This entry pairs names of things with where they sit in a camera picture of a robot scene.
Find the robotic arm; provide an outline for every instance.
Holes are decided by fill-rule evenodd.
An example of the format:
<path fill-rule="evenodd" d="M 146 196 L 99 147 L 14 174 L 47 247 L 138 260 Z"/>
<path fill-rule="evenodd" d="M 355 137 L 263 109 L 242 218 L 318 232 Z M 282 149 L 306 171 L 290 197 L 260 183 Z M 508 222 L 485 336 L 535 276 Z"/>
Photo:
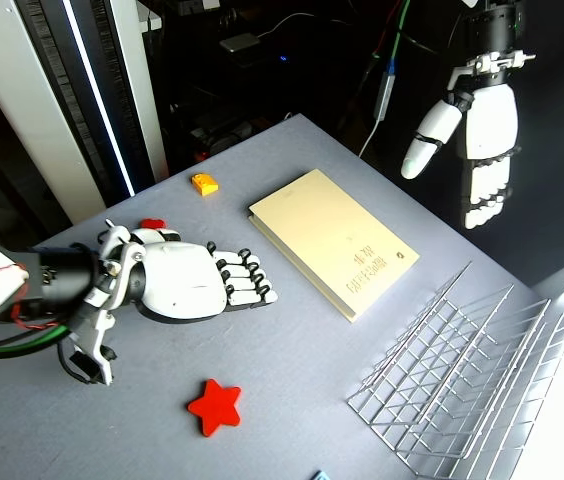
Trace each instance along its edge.
<path fill-rule="evenodd" d="M 153 320 L 191 323 L 277 300 L 260 260 L 248 249 L 222 252 L 213 242 L 206 247 L 181 242 L 173 230 L 129 231 L 109 220 L 107 226 L 97 254 L 83 245 L 27 253 L 0 247 L 0 319 L 29 330 L 0 341 L 0 358 L 38 351 L 2 345 L 49 329 L 43 334 L 48 341 L 30 343 L 44 348 L 68 338 L 70 359 L 86 378 L 72 376 L 109 385 L 116 355 L 103 340 L 118 308 L 135 303 Z M 45 322 L 33 323 L 35 318 Z"/>
<path fill-rule="evenodd" d="M 402 165 L 404 178 L 417 177 L 466 118 L 460 144 L 460 155 L 468 161 L 466 228 L 482 225 L 502 211 L 510 158 L 519 150 L 515 96 L 507 80 L 512 69 L 535 58 L 515 49 L 520 0 L 483 3 L 481 11 L 466 19 L 470 58 L 453 69 L 445 98 L 425 116 Z"/>

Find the green cable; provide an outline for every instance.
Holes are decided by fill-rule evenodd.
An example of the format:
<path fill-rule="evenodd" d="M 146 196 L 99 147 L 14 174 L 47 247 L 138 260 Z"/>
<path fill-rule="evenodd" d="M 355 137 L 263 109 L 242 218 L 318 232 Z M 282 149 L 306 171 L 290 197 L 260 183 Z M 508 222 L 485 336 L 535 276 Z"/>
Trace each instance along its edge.
<path fill-rule="evenodd" d="M 53 340 L 54 338 L 59 337 L 64 332 L 66 332 L 66 330 L 67 328 L 63 326 L 56 327 L 50 332 L 47 332 L 41 337 L 38 337 L 35 340 L 31 340 L 30 342 L 22 343 L 20 345 L 14 345 L 11 347 L 0 347 L 0 353 L 19 352 L 31 347 L 37 347 L 40 344 L 43 344 L 45 342 L 48 342 L 49 340 Z"/>
<path fill-rule="evenodd" d="M 398 45 L 400 45 L 400 32 L 402 31 L 402 27 L 404 26 L 404 19 L 406 18 L 406 12 L 409 9 L 409 5 L 411 5 L 411 0 L 406 0 L 404 2 L 404 7 L 402 8 L 402 15 L 400 16 L 400 23 L 398 24 L 398 33 L 395 36 L 395 42 L 393 43 L 393 52 L 391 53 L 391 61 L 395 60 L 395 56 L 398 53 Z"/>

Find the book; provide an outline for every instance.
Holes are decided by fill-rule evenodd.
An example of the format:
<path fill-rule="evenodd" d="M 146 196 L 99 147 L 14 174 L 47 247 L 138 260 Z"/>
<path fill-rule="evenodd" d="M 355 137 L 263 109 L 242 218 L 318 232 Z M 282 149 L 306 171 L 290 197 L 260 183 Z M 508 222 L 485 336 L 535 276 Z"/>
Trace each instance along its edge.
<path fill-rule="evenodd" d="M 251 222 L 350 322 L 419 258 L 317 169 L 249 209 Z"/>

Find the tabletop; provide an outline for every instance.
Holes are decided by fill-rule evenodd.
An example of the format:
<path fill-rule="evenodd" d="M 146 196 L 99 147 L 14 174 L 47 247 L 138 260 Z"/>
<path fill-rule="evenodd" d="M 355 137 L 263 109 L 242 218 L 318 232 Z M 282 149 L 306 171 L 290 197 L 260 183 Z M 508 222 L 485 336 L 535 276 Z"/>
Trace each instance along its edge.
<path fill-rule="evenodd" d="M 248 220 L 248 206 L 319 168 L 420 254 L 350 324 Z M 200 196 L 190 178 L 220 190 Z M 510 308 L 535 293 L 305 117 L 295 116 L 186 170 L 45 245 L 96 247 L 104 219 L 165 219 L 183 241 L 250 248 L 279 300 L 210 321 L 166 325 L 115 312 L 105 344 L 110 387 L 64 374 L 54 349 L 0 360 L 0 479 L 411 479 L 347 405 L 368 367 L 434 291 L 469 261 L 467 299 L 514 283 Z M 239 386 L 238 427 L 200 433 L 186 411 L 203 382 Z"/>

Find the star-shaped object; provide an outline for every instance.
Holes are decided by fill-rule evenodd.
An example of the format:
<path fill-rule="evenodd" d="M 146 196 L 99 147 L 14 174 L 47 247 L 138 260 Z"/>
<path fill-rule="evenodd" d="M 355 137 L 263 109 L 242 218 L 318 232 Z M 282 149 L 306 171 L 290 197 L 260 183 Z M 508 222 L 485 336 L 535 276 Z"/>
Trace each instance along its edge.
<path fill-rule="evenodd" d="M 220 425 L 237 427 L 240 415 L 235 402 L 240 396 L 240 387 L 222 388 L 210 378 L 206 381 L 204 395 L 189 403 L 188 410 L 202 419 L 202 434 L 210 437 Z"/>

